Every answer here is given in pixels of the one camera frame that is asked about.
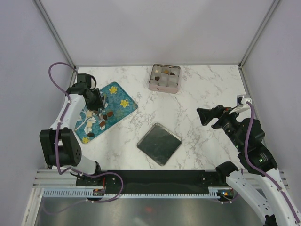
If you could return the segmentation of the metal tongs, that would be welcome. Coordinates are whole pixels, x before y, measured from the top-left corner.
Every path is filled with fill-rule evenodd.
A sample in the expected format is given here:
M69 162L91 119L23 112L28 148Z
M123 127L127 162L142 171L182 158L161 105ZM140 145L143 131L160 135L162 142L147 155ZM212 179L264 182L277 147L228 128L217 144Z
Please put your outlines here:
M104 113L104 110L105 108L108 106L108 103L107 103L107 95L103 95L101 96L101 100L102 100L102 106L100 107L100 110L99 110L99 119L102 120L103 119L103 113Z

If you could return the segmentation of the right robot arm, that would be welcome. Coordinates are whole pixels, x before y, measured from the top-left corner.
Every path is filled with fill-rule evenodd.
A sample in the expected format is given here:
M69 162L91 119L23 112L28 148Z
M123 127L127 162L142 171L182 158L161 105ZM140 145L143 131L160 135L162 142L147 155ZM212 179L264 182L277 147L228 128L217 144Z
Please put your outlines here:
M280 176L277 163L261 142L265 136L259 120L254 118L250 101L227 108L218 105L212 109L197 109L201 124L222 129L238 151L240 163L258 182L263 193L248 185L238 168L230 161L218 167L216 183L233 188L254 210L265 226L299 226L301 212L292 201Z

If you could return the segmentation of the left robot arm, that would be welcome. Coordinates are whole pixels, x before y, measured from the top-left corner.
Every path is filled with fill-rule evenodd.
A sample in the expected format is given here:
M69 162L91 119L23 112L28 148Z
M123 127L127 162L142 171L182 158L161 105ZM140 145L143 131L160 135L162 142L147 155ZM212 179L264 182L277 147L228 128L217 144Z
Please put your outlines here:
M92 83L96 83L94 76L78 74L77 82L63 91L65 101L56 121L49 129L42 130L39 137L47 165L57 167L60 175L72 170L97 186L103 180L101 167L82 154L74 134L77 117L84 107L100 117L105 110L106 99L98 88L92 87Z

